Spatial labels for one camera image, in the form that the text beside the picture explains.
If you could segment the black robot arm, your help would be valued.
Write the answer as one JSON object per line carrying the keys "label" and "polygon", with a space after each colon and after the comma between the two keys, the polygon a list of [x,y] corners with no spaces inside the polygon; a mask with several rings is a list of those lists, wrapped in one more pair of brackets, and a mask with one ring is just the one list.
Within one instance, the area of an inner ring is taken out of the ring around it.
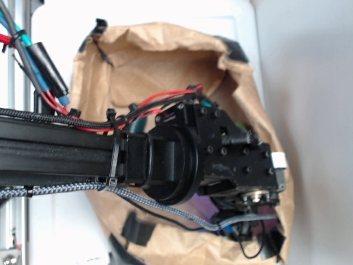
{"label": "black robot arm", "polygon": [[127,117],[96,123],[1,110],[1,185],[50,186],[82,181],[136,187],[162,205],[209,196],[221,210],[276,205],[284,166],[270,146],[212,105],[178,103],[149,132],[119,130]]}

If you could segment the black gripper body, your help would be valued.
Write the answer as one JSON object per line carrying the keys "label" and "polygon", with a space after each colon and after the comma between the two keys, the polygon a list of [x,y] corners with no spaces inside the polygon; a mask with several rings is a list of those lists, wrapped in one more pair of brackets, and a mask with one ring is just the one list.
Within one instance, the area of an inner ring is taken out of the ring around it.
{"label": "black gripper body", "polygon": [[200,195],[228,214],[275,207],[285,178],[272,156],[269,144],[224,110],[176,104],[156,116],[154,198],[174,205]]}

